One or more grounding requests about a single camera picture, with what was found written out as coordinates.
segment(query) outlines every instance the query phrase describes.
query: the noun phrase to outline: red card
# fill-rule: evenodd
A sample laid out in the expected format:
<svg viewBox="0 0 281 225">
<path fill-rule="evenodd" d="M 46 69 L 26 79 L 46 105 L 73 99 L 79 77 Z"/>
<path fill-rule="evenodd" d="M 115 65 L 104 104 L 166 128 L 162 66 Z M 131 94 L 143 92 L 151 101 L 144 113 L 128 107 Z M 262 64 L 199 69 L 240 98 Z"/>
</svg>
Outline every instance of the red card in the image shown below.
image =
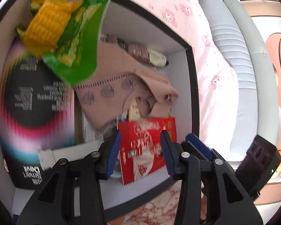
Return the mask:
<svg viewBox="0 0 281 225">
<path fill-rule="evenodd" d="M 124 185 L 165 165 L 159 143 L 162 130 L 168 131 L 173 142 L 177 141 L 175 118 L 119 122 L 118 129 L 122 136 L 120 162 Z"/>
</svg>

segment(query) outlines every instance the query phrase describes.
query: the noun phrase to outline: green snack bag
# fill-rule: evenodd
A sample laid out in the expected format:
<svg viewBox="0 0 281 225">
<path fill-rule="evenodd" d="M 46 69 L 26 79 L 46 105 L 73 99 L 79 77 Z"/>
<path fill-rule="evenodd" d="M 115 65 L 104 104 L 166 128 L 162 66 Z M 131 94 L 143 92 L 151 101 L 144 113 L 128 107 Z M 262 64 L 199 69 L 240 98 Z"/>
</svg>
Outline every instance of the green snack bag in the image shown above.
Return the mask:
<svg viewBox="0 0 281 225">
<path fill-rule="evenodd" d="M 97 67 L 97 44 L 110 0 L 84 0 L 72 13 L 54 52 L 42 54 L 44 62 L 63 80 L 75 85 Z"/>
</svg>

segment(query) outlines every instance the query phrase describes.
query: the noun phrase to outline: cartoon character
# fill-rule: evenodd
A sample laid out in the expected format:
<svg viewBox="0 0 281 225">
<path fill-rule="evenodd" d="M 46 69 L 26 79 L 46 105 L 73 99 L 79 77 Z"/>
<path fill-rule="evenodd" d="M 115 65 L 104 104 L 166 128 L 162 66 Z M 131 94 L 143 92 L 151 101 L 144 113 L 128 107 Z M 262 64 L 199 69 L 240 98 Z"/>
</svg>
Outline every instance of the cartoon character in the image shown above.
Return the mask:
<svg viewBox="0 0 281 225">
<path fill-rule="evenodd" d="M 163 18 L 164 18 L 167 22 L 171 23 L 175 28 L 177 28 L 177 23 L 176 23 L 175 15 L 174 15 L 174 13 L 173 13 L 171 10 L 166 9 L 166 10 L 162 13 L 162 16 L 163 16 Z"/>
<path fill-rule="evenodd" d="M 214 89 L 217 88 L 217 84 L 220 81 L 220 77 L 218 75 L 214 75 L 214 77 L 211 80 L 211 85 L 214 87 Z"/>
<path fill-rule="evenodd" d="M 206 35 L 203 36 L 202 40 L 203 40 L 205 46 L 211 46 L 211 43 L 210 43 L 210 41 L 208 40 L 208 38 L 207 38 Z"/>
<path fill-rule="evenodd" d="M 141 133 L 147 130 L 160 130 L 161 127 L 158 122 L 149 122 L 146 120 L 138 121 L 134 124 L 135 133 Z"/>
<path fill-rule="evenodd" d="M 193 12 L 190 7 L 184 6 L 180 3 L 180 9 L 182 10 L 182 13 L 184 13 L 185 16 L 189 17 L 189 15 L 192 15 Z"/>
</svg>

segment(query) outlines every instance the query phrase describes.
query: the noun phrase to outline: pink cartoon print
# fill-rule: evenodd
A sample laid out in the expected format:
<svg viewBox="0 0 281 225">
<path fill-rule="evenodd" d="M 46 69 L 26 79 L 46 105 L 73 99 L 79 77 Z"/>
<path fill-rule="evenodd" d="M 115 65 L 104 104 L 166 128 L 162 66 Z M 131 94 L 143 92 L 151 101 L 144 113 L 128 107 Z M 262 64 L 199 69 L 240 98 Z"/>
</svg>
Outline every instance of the pink cartoon print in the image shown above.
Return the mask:
<svg viewBox="0 0 281 225">
<path fill-rule="evenodd" d="M 171 10 L 166 9 L 166 10 L 162 13 L 162 16 L 163 16 L 163 18 L 164 18 L 167 22 L 171 23 L 175 28 L 177 28 L 177 23 L 176 23 L 175 15 L 174 15 L 174 13 L 173 13 Z"/>
<path fill-rule="evenodd" d="M 211 43 L 210 43 L 210 41 L 207 39 L 207 36 L 206 36 L 206 35 L 203 36 L 202 40 L 203 40 L 205 46 L 211 46 Z"/>
<path fill-rule="evenodd" d="M 211 80 L 211 85 L 213 86 L 214 89 L 217 88 L 217 84 L 220 81 L 220 77 L 218 75 L 214 75 L 214 77 Z"/>
<path fill-rule="evenodd" d="M 192 10 L 189 6 L 184 6 L 180 3 L 180 9 L 182 10 L 182 13 L 184 13 L 185 16 L 189 17 L 189 15 L 192 15 Z"/>
</svg>

